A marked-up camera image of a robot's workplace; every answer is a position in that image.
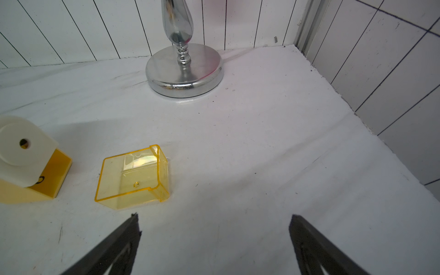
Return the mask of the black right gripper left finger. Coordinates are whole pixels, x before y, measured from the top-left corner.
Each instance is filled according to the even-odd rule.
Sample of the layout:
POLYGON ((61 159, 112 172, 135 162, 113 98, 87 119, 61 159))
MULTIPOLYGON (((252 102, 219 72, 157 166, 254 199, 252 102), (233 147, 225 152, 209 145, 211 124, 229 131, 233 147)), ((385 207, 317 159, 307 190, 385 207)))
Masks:
POLYGON ((63 274, 130 275, 141 236, 139 216, 134 213, 63 274))

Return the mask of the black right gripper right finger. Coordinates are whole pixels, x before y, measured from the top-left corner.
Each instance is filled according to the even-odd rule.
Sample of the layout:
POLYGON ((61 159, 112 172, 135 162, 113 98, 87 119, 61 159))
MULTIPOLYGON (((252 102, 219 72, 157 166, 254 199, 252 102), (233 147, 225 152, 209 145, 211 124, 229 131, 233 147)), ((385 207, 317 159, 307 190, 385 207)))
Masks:
POLYGON ((302 275, 366 275, 301 215, 292 215, 289 234, 302 275))

